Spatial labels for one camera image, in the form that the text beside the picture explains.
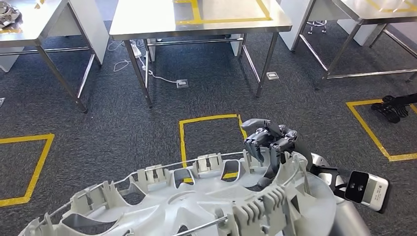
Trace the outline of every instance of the robotic hand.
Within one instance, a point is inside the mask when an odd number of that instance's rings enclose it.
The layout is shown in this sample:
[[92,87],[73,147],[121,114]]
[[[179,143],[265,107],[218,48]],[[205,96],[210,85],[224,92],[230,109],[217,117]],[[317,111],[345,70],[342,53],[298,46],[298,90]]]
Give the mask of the robotic hand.
[[299,152],[308,160],[307,170],[313,165],[311,152],[307,149],[302,140],[297,137],[297,131],[291,130],[285,125],[277,125],[268,119],[250,119],[242,124],[242,128],[246,131],[257,128],[256,132],[250,135],[245,141],[246,150],[250,155],[255,157],[259,162],[264,162],[261,154],[261,147],[267,147],[270,151],[272,170],[278,171],[278,162],[285,161],[284,152]]
[[[345,200],[362,204],[374,211],[384,213],[388,204],[391,184],[387,179],[364,172],[349,172],[335,167],[318,166],[313,164],[313,157],[297,131],[289,129],[285,125],[277,125],[267,119],[250,119],[242,124],[246,131],[257,128],[245,141],[246,151],[259,162],[264,162],[261,147],[267,147],[270,151],[270,166],[265,176],[258,182],[258,186],[267,186],[278,173],[279,162],[285,163],[284,152],[298,152],[303,155],[308,164],[306,170],[318,176],[330,176],[328,185],[335,196]],[[339,175],[350,176],[349,182],[337,184]]]

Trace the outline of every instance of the gray carpet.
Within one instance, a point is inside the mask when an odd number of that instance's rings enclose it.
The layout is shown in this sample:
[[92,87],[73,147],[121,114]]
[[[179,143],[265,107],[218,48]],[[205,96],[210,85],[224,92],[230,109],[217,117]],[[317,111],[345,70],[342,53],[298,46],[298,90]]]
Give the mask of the gray carpet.
[[[306,36],[329,64],[347,35],[330,23],[327,34]],[[270,34],[248,35],[248,49],[258,71],[270,39]],[[53,48],[83,43],[78,37],[69,37],[49,39],[45,45]],[[101,69],[92,68],[83,95],[87,115],[77,111],[38,55],[20,57],[9,73],[0,74],[0,97],[6,97],[0,108],[0,137],[55,134],[31,200],[0,208],[2,235],[18,234],[33,218],[52,212],[89,185],[120,179],[149,165],[180,161],[179,120],[218,114],[287,124],[303,134],[312,152],[332,165],[390,179],[394,190],[387,212],[379,215],[358,207],[359,211],[375,236],[416,234],[417,161],[388,162],[346,102],[416,92],[417,81],[404,83],[407,75],[333,80],[314,91],[313,81],[321,76],[321,67],[304,45],[293,54],[279,39],[270,68],[279,73],[280,80],[267,82],[262,97],[256,99],[257,84],[247,61],[236,59],[228,44],[161,47],[156,56],[152,65],[156,75],[188,79],[190,88],[176,89],[175,84],[151,79],[151,110],[132,67],[113,72],[116,62],[128,58],[123,47],[107,52]],[[87,52],[51,57],[73,86],[79,83],[89,58]],[[337,71],[415,66],[413,57],[383,35],[372,49],[352,43]],[[370,112],[368,106],[358,111],[390,153],[417,152],[416,114],[393,125]],[[243,149],[236,119],[186,124],[184,129],[188,158]],[[4,188],[0,199],[24,193],[42,145],[0,145],[0,187]]]

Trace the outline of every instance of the white cable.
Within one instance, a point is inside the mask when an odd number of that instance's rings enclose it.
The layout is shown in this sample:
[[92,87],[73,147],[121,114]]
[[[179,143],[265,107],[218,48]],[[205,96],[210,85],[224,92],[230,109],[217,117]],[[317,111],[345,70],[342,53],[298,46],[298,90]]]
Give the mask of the white cable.
[[[142,69],[143,69],[144,71],[146,71],[146,66],[145,66],[145,64],[143,63],[143,61],[142,61],[142,59],[141,59],[140,57],[139,57],[139,60],[140,60],[140,61],[141,61],[141,63],[142,63]],[[153,74],[153,71],[151,71],[151,70],[148,70],[148,73],[149,73],[151,76],[153,76],[154,78],[161,79],[161,80],[166,81],[166,82],[169,82],[169,83],[174,83],[174,84],[178,83],[177,81],[170,81],[170,80],[164,79],[164,78],[162,78],[162,77],[156,76],[156,75],[154,75],[154,74]]]
[[116,51],[116,49],[118,48],[118,47],[120,47],[120,45],[122,45],[123,44],[123,41],[122,42],[120,42],[114,49],[110,49],[110,46],[112,46],[114,43],[117,43],[117,41],[113,41],[113,42],[111,42],[108,46],[107,46],[107,50],[109,50],[110,52],[112,52],[112,51]]
[[[121,63],[126,63],[126,65],[120,67],[119,69],[116,69],[116,66],[118,64],[121,64]],[[118,72],[118,71],[123,70],[125,67],[127,67],[129,65],[129,63],[130,63],[130,61],[129,60],[126,60],[126,59],[125,60],[122,60],[122,61],[119,61],[118,63],[115,64],[115,67],[113,68],[113,72]]]
[[[109,50],[110,52],[112,52],[112,51],[115,51],[120,45],[122,45],[123,44],[123,42],[120,42],[114,49],[110,49],[110,46],[111,45],[113,45],[114,43],[117,43],[117,41],[113,41],[113,42],[111,42],[110,44],[109,44],[109,46],[107,46],[107,50]],[[142,59],[141,59],[141,57],[138,57],[138,59],[141,61],[141,63],[142,63],[142,69],[144,70],[144,71],[146,71],[146,66],[145,66],[145,64],[144,64],[144,62],[142,61]],[[126,59],[124,59],[124,60],[122,60],[122,61],[119,61],[119,62],[117,62],[116,64],[115,64],[115,66],[114,66],[114,68],[113,68],[113,72],[118,72],[118,71],[121,71],[121,70],[123,70],[123,69],[125,69],[128,65],[129,65],[129,63],[131,63],[132,61],[130,61],[130,60],[126,60]],[[122,66],[122,67],[120,67],[119,69],[116,69],[116,67],[117,67],[117,65],[119,65],[119,64],[122,64],[122,63],[126,63],[126,65],[124,65],[124,66]],[[149,75],[151,75],[152,77],[154,77],[154,78],[156,78],[156,79],[161,79],[161,80],[163,80],[163,81],[166,81],[166,82],[169,82],[169,83],[173,83],[173,84],[177,84],[177,83],[179,83],[179,82],[177,82],[177,81],[171,81],[171,80],[167,80],[167,79],[164,79],[164,78],[162,78],[162,77],[159,77],[159,76],[156,76],[156,75],[154,75],[153,74],[153,71],[151,71],[151,70],[148,70],[148,74]]]

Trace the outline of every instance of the yellow tape square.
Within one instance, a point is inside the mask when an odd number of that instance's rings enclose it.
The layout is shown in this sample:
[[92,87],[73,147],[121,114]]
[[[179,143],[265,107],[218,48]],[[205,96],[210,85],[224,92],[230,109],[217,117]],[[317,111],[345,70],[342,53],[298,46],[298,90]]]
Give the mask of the yellow tape square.
[[[216,116],[210,116],[210,117],[199,117],[199,118],[193,118],[193,119],[185,119],[179,121],[179,141],[180,141],[180,149],[181,149],[181,161],[184,162],[187,160],[187,157],[185,156],[185,140],[184,140],[184,125],[187,123],[194,123],[194,122],[200,122],[205,120],[213,120],[213,119],[225,119],[225,118],[237,118],[239,121],[239,129],[242,133],[243,139],[246,139],[247,134],[246,131],[244,131],[241,127],[242,120],[240,119],[240,115],[237,114],[228,114],[228,115],[216,115]],[[185,168],[187,167],[187,163],[183,163],[182,166]]]
[[52,141],[54,140],[54,137],[55,137],[54,134],[44,134],[44,135],[0,139],[0,144],[11,144],[11,143],[18,143],[18,142],[46,140],[45,146],[43,147],[38,163],[36,164],[32,178],[30,179],[28,188],[26,189],[25,195],[23,197],[0,200],[0,207],[24,204],[24,203],[29,202],[32,196],[32,193],[35,189],[36,183],[38,182],[40,172],[42,171],[43,164],[45,163],[45,159],[48,156],[48,152],[49,152],[49,149],[51,148],[51,144],[52,144]]
[[200,24],[214,24],[214,23],[235,23],[235,22],[256,22],[256,21],[270,21],[272,18],[265,6],[263,0],[253,0],[262,10],[264,17],[254,18],[233,18],[233,19],[203,19],[200,15],[198,0],[173,0],[173,3],[190,3],[193,13],[193,20],[176,21],[176,25],[200,25]]
[[[371,137],[372,141],[374,141],[376,146],[379,148],[382,154],[386,158],[388,158],[389,161],[403,161],[403,160],[417,159],[417,153],[390,155],[387,152],[387,150],[382,146],[378,138],[375,136],[374,132],[372,132],[372,130],[369,128],[368,124],[366,124],[366,122],[363,120],[363,118],[359,115],[359,113],[355,109],[355,106],[371,105],[374,103],[381,103],[381,102],[382,102],[381,99],[376,99],[376,100],[366,100],[366,101],[357,101],[357,102],[347,102],[346,105],[348,105],[349,109],[352,111],[353,115],[356,117],[356,119],[359,121],[359,123],[368,133],[368,135]],[[410,107],[417,114],[417,108],[413,104],[411,104]]]

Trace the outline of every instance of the table leg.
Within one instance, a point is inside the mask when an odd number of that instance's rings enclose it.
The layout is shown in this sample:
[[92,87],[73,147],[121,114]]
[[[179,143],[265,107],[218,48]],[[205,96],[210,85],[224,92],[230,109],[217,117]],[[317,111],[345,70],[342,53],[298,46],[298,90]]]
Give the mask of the table leg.
[[145,61],[145,87],[148,89],[149,84],[149,51],[146,51],[146,61]]
[[302,33],[304,32],[305,25],[307,24],[308,18],[310,17],[310,14],[311,14],[311,11],[313,10],[315,2],[316,2],[316,0],[311,0],[310,3],[307,6],[307,11],[306,11],[304,17],[302,18],[301,26],[298,29],[298,32],[297,32],[297,35],[296,35],[296,41],[294,42],[294,45],[290,49],[290,51],[292,51],[292,52],[295,52],[295,50],[297,48],[297,45],[298,45],[299,40],[300,40],[300,34],[302,35]]
[[247,37],[247,34],[244,33],[243,34],[243,41],[242,41],[242,48],[240,49],[240,57],[242,57],[243,54],[244,54],[243,47],[246,45],[246,37]]
[[148,92],[148,89],[145,86],[145,83],[144,83],[144,80],[143,80],[143,77],[142,77],[142,74],[141,74],[141,70],[138,66],[138,63],[136,62],[136,58],[135,58],[135,54],[133,53],[132,45],[130,45],[130,40],[125,40],[124,44],[126,46],[127,53],[129,54],[130,61],[132,62],[133,69],[135,70],[136,77],[138,78],[139,85],[141,86],[142,92],[145,95],[145,100],[146,100],[149,108],[152,108],[152,102],[150,101],[149,92]]
[[355,27],[353,28],[352,32],[349,34],[349,37],[343,43],[342,48],[339,50],[339,52],[337,53],[336,57],[331,62],[330,66],[328,67],[327,72],[325,72],[325,75],[322,77],[322,79],[327,79],[327,76],[329,76],[332,73],[332,71],[335,69],[337,63],[340,60],[340,57],[345,52],[346,48],[351,43],[353,37],[356,35],[356,33],[357,33],[357,31],[359,29],[360,29],[360,24],[356,24]]
[[87,113],[88,109],[82,104],[81,100],[77,97],[77,94],[72,90],[72,88],[69,86],[69,84],[66,82],[64,77],[62,76],[61,72],[57,69],[55,64],[52,62],[51,58],[46,54],[45,50],[42,48],[42,46],[36,46],[37,51],[39,52],[40,56],[44,59],[46,64],[49,66],[49,68],[52,70],[52,73],[56,76],[56,78],[60,81],[62,86],[65,88],[65,90],[69,93],[71,98],[75,101],[78,108],[84,112]]
[[408,82],[411,82],[411,81],[413,81],[415,78],[417,78],[417,72],[416,73],[414,73],[414,74],[412,74],[410,77],[409,77],[409,79],[407,79],[406,80],[406,82],[408,83]]
[[6,98],[5,97],[0,97],[0,107],[3,105],[3,102]]
[[372,48],[374,46],[374,44],[376,43],[376,41],[379,39],[379,37],[381,37],[382,32],[384,32],[385,28],[387,27],[388,24],[384,24],[383,27],[381,27],[381,30],[379,31],[378,35],[374,38],[374,40],[372,41],[372,43],[369,45],[370,48]]
[[258,90],[256,91],[256,97],[261,96],[262,88],[264,87],[265,80],[267,79],[267,70],[269,68],[269,64],[271,63],[272,54],[275,49],[276,40],[278,38],[278,33],[275,32],[272,35],[271,44],[269,45],[267,59],[265,61],[264,69],[262,70],[261,81],[258,84]]
[[94,55],[95,60],[97,61],[98,65],[101,67],[101,65],[102,65],[102,64],[101,64],[101,62],[100,62],[100,59],[98,58],[97,53],[95,53],[95,50],[94,50],[94,48],[92,47],[92,45],[91,45],[91,43],[90,43],[90,41],[89,41],[89,38],[87,37],[86,33],[84,32],[84,29],[83,29],[83,27],[81,26],[80,21],[78,20],[77,15],[76,15],[76,14],[75,14],[75,12],[74,12],[74,9],[72,9],[71,3],[70,3],[70,2],[68,2],[68,3],[67,3],[67,5],[68,5],[68,8],[69,8],[69,11],[71,12],[72,18],[74,19],[75,24],[77,25],[78,30],[79,30],[79,31],[80,31],[80,33],[81,33],[81,36],[83,37],[84,41],[86,41],[86,42],[87,42],[87,44],[88,44],[88,46],[89,46],[89,48],[90,48],[91,54],[93,54],[93,55]]
[[145,45],[145,49],[146,49],[146,58],[148,60],[148,57],[150,57],[150,50],[149,50],[149,46],[148,46],[148,40],[144,39],[143,41],[144,41],[144,45]]

